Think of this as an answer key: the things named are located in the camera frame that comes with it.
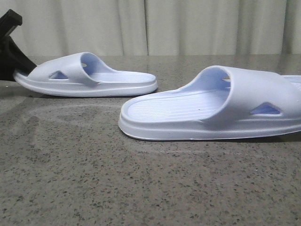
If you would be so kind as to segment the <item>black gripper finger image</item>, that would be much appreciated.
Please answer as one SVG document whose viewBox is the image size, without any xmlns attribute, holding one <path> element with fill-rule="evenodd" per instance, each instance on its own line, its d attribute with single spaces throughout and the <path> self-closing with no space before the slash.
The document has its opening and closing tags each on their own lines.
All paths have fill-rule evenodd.
<svg viewBox="0 0 301 226">
<path fill-rule="evenodd" d="M 14 81 L 13 73 L 16 69 L 29 74 L 37 67 L 10 37 L 10 34 L 22 23 L 22 16 L 12 9 L 0 18 L 0 79 L 2 81 Z"/>
</svg>

